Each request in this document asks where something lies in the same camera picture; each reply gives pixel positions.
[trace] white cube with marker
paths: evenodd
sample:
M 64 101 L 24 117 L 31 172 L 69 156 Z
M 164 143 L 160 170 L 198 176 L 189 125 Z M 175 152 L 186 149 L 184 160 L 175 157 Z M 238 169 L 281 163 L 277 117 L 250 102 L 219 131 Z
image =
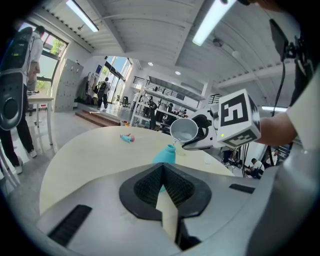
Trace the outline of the white cube with marker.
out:
M 260 116 L 247 90 L 242 89 L 219 99 L 217 142 L 237 148 L 261 137 Z

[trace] white round table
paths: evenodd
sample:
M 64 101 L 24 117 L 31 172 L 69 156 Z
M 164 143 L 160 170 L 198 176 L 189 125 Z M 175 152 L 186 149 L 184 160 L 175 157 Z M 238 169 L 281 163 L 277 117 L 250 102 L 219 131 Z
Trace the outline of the white round table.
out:
M 131 133 L 128 143 L 121 134 Z M 87 131 L 66 143 L 50 162 L 40 191 L 42 215 L 55 203 L 96 178 L 151 164 L 173 138 L 138 127 L 110 126 Z M 187 151 L 176 143 L 176 164 L 204 172 L 233 176 L 218 160 L 202 150 Z

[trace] black slot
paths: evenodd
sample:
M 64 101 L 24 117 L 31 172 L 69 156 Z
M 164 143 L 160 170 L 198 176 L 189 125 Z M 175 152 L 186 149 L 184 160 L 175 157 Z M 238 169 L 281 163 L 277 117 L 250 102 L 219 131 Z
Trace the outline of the black slot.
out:
M 241 192 L 245 192 L 245 193 L 249 193 L 252 194 L 255 191 L 254 187 L 251 186 L 244 186 L 244 185 L 240 185 L 240 184 L 231 184 L 229 186 L 230 189 L 234 189 L 234 190 L 238 190 Z
M 84 223 L 92 208 L 78 204 L 48 235 L 53 241 L 67 246 L 80 226 Z

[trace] teal bottle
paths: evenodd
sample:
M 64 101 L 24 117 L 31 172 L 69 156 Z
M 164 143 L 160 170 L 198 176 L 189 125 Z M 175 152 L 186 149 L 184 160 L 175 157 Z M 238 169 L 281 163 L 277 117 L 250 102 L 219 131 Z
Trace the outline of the teal bottle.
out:
M 175 164 L 176 163 L 176 148 L 173 145 L 166 146 L 163 150 L 157 154 L 152 160 L 153 164 L 156 163 L 168 163 Z M 162 186 L 160 192 L 164 191 L 165 187 Z

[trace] black vent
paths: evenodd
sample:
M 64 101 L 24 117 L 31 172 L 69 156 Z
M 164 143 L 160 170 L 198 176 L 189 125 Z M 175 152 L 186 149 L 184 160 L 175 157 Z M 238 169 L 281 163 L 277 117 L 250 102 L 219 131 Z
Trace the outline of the black vent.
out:
M 62 246 L 66 246 L 85 219 L 88 217 L 92 208 L 86 205 L 78 204 L 48 235 L 53 241 Z

